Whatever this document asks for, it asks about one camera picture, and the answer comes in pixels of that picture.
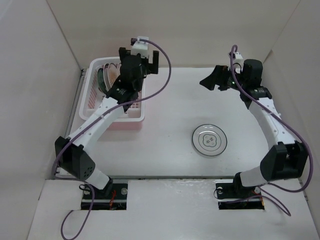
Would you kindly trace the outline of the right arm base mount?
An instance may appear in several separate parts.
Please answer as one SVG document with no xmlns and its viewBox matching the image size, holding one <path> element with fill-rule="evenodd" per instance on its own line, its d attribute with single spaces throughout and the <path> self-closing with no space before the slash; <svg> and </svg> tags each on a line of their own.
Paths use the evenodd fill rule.
<svg viewBox="0 0 320 240">
<path fill-rule="evenodd" d="M 258 187 L 236 189 L 231 181 L 217 180 L 214 196 L 219 210 L 264 210 L 264 202 Z"/>
</svg>

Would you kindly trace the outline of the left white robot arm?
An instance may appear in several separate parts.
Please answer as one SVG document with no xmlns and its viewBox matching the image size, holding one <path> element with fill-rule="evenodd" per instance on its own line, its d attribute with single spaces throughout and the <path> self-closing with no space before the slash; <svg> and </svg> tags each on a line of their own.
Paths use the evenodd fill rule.
<svg viewBox="0 0 320 240">
<path fill-rule="evenodd" d="M 157 50 L 150 59 L 142 50 L 121 47 L 119 57 L 120 74 L 95 112 L 68 137 L 60 136 L 54 143 L 58 167 L 87 184 L 102 199 L 111 195 L 113 180 L 91 157 L 94 145 L 131 105 L 142 101 L 139 92 L 147 75 L 159 72 Z"/>
</svg>

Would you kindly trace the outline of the white grey pattern plate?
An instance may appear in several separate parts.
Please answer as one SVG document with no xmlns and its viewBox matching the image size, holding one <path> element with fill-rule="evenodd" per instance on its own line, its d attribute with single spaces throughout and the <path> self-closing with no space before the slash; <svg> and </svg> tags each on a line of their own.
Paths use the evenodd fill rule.
<svg viewBox="0 0 320 240">
<path fill-rule="evenodd" d="M 210 158 L 221 155 L 228 145 L 225 132 L 213 124 L 198 126 L 192 133 L 191 141 L 199 154 Z"/>
</svg>

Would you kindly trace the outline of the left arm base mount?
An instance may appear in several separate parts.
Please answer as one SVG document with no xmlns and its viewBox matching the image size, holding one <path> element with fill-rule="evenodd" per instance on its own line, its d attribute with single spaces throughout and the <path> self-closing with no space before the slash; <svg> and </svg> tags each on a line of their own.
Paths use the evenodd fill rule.
<svg viewBox="0 0 320 240">
<path fill-rule="evenodd" d="M 92 191 L 86 184 L 80 184 L 82 191 L 81 210 L 89 210 L 92 202 Z M 94 201 L 92 210 L 122 211 L 127 209 L 128 183 L 116 182 L 107 195 L 94 189 Z"/>
</svg>

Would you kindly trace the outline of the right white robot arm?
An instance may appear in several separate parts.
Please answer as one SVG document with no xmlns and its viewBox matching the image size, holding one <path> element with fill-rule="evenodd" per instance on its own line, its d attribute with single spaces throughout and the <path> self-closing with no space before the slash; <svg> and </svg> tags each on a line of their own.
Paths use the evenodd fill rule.
<svg viewBox="0 0 320 240">
<path fill-rule="evenodd" d="M 234 89 L 257 120 L 268 144 L 268 152 L 259 166 L 238 172 L 232 182 L 216 184 L 217 197 L 246 199 L 261 185 L 277 180 L 300 178 L 309 156 L 306 144 L 293 129 L 281 120 L 268 88 L 261 85 L 263 64 L 256 59 L 246 59 L 242 70 L 236 72 L 226 65 L 216 65 L 213 72 L 200 81 L 212 91 Z"/>
</svg>

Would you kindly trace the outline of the orange sunburst plate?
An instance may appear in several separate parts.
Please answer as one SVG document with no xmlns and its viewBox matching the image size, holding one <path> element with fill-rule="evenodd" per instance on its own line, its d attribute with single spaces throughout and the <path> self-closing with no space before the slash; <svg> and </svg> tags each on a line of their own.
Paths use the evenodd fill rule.
<svg viewBox="0 0 320 240">
<path fill-rule="evenodd" d="M 109 63 L 107 66 L 107 77 L 106 82 L 107 86 L 110 89 L 116 82 L 118 76 L 120 75 L 120 63 Z"/>
</svg>

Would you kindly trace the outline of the blue patterned small plate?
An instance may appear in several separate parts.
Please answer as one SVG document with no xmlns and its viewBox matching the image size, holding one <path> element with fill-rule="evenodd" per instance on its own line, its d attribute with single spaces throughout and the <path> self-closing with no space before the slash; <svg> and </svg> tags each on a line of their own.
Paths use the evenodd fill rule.
<svg viewBox="0 0 320 240">
<path fill-rule="evenodd" d="M 103 68 L 100 68 L 97 71 L 97 82 L 98 82 L 99 90 L 102 93 L 106 94 L 107 89 L 106 89 L 106 85 L 105 85 L 105 81 L 104 81 L 104 70 L 103 70 Z"/>
</svg>

